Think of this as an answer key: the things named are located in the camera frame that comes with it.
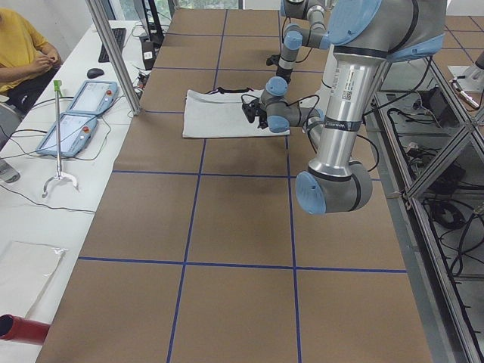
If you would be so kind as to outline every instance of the person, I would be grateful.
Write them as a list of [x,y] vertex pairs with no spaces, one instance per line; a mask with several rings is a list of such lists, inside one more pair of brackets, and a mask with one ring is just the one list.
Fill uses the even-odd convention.
[[0,95],[25,115],[54,77],[57,49],[16,11],[0,8]]

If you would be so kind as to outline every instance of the white towel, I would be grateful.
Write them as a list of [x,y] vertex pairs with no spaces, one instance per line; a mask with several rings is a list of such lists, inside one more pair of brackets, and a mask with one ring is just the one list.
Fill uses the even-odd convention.
[[259,121],[249,123],[242,111],[241,95],[245,102],[260,97],[262,91],[246,93],[215,93],[205,95],[188,90],[183,125],[184,138],[249,138],[256,136],[289,135],[289,131],[275,134],[269,128],[259,129]]

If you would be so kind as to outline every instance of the yellow shirt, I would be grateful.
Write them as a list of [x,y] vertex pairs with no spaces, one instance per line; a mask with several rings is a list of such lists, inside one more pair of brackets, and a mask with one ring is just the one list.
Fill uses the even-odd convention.
[[[17,12],[0,8],[0,67],[19,67],[33,62],[39,54],[38,51],[47,44],[47,39],[36,28]],[[0,82],[0,94],[16,87],[28,76],[17,81]]]

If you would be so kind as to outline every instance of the black pants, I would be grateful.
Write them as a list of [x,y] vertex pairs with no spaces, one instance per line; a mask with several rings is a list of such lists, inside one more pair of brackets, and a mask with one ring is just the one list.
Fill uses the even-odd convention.
[[52,68],[34,79],[28,79],[17,87],[9,89],[7,104],[13,104],[21,113],[26,114],[39,99],[57,71],[58,69]]

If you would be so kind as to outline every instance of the robotic arm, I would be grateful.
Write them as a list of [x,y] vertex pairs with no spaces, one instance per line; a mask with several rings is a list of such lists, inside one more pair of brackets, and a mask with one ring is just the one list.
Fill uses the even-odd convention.
[[[325,31],[332,1],[282,0],[281,14],[308,20],[310,28],[286,26],[277,76],[260,99],[244,105],[244,112],[262,115],[273,132],[302,126],[318,146],[308,171],[296,179],[296,196],[306,212],[352,211],[369,201],[371,178],[351,154],[377,68],[385,61],[435,54],[443,43],[446,5],[446,0],[339,0]],[[299,112],[299,105],[284,99],[298,51],[330,45],[337,65],[326,114],[314,108]]]

